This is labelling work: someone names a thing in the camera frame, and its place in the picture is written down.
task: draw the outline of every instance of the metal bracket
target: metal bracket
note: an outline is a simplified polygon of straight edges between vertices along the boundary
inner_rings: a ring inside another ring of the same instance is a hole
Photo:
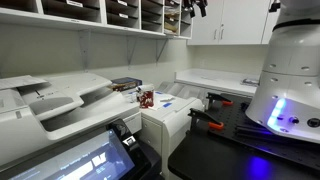
[[[89,55],[90,55],[90,41],[91,41],[91,29],[81,30],[78,32],[80,52],[82,59],[82,67],[84,72],[88,72]]]
[[[166,46],[168,39],[157,39],[156,40],[156,62],[158,63],[161,54]]]
[[[138,38],[136,36],[127,36],[127,61],[130,69],[132,57],[136,49]]]

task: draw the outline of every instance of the white countertop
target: white countertop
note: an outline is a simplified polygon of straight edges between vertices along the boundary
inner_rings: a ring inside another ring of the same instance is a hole
[[[188,69],[176,72],[175,82],[234,94],[253,96],[256,87],[242,85],[241,81],[245,78],[259,79],[259,75],[206,69]]]

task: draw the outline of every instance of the printer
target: printer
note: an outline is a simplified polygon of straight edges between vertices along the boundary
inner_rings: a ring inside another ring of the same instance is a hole
[[[117,119],[132,133],[141,129],[139,106],[108,89],[111,81],[90,73],[45,81],[0,90],[0,171],[30,153]]]

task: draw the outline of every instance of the small box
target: small box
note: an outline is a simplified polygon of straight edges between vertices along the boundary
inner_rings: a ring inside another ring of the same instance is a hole
[[[113,91],[126,91],[142,85],[142,81],[139,79],[124,77],[111,80],[111,88]]]

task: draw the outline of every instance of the upper cabinet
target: upper cabinet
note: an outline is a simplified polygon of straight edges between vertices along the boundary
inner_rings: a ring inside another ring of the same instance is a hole
[[[180,0],[0,0],[0,23],[190,38],[192,20]]]
[[[280,9],[278,9],[277,12],[268,13],[268,18],[267,18],[266,26],[264,28],[261,44],[269,44],[269,41],[272,35],[272,30],[274,26],[277,24],[279,14],[280,14]]]
[[[188,45],[260,44],[270,0],[208,1],[207,17],[193,21]]]

